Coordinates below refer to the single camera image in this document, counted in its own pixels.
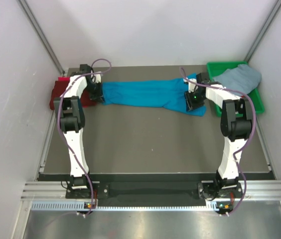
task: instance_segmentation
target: floor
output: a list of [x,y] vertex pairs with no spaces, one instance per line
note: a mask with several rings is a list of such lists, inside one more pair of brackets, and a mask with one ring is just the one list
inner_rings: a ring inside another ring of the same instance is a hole
[[94,212],[86,219],[74,213],[59,217],[63,213],[31,211],[24,239],[281,239],[279,202],[244,202],[229,218],[215,212]]
[[[205,66],[187,66],[188,74]],[[179,78],[178,66],[114,67],[103,82]],[[83,143],[92,173],[213,173],[224,147],[220,118],[212,102],[205,101],[203,117],[162,108],[97,105],[85,108]],[[243,151],[245,172],[268,172],[257,134]],[[67,148],[54,129],[44,174],[70,172]]]

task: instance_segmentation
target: green basket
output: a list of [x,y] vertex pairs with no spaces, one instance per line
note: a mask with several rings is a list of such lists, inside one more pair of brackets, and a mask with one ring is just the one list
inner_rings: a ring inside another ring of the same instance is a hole
[[[209,78],[211,81],[214,81],[214,77],[221,75],[225,72],[227,69],[234,69],[238,67],[240,64],[248,64],[246,61],[230,61],[230,62],[208,62],[207,63],[207,69],[209,73]],[[264,104],[262,103],[260,94],[258,92],[258,89],[255,88],[252,90],[248,96],[251,98],[252,102],[254,103],[256,114],[262,114],[265,112]],[[218,105],[216,106],[216,115],[218,117],[221,116],[221,108]]]

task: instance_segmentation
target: metal post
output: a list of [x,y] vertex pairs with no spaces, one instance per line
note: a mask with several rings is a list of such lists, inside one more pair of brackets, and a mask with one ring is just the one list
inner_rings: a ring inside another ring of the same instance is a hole
[[47,53],[51,57],[51,60],[53,61],[55,67],[60,72],[60,74],[64,74],[65,71],[63,70],[59,60],[57,59],[54,51],[52,50],[52,47],[50,46],[49,42],[47,41],[39,23],[35,19],[35,16],[33,15],[29,5],[27,4],[26,0],[17,0],[21,6],[21,8],[24,10],[27,18],[29,19],[30,23],[34,27],[35,32],[37,33],[38,37],[40,38],[44,48],[46,49]]
[[277,0],[274,7],[272,8],[269,16],[267,17],[264,25],[261,27],[261,30],[259,31],[256,39],[252,43],[252,45],[246,55],[245,61],[247,61],[247,62],[250,61],[251,57],[253,56],[254,52],[256,51],[257,47],[259,46],[260,42],[262,41],[264,35],[266,34],[269,27],[271,26],[271,24],[272,24],[273,20],[275,19],[280,8],[281,8],[281,0]]

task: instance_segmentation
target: gray towel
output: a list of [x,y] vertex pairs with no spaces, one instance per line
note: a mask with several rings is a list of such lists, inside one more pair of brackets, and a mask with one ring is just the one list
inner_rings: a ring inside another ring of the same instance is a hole
[[227,69],[223,74],[214,77],[224,87],[249,94],[260,83],[261,73],[246,64],[240,64],[237,68]]

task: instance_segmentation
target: gray tabletop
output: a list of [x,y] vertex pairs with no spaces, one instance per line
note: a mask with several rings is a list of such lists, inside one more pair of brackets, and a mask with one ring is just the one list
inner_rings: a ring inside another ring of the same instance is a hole
[[[187,66],[187,73],[206,71]],[[109,81],[168,80],[179,77],[178,66],[114,67],[102,77]],[[91,173],[209,173],[221,162],[224,138],[220,118],[206,100],[203,117],[163,108],[97,105],[84,108],[83,144]],[[268,172],[267,162],[255,134],[243,151],[245,172]],[[54,129],[45,174],[70,172],[68,150]]]

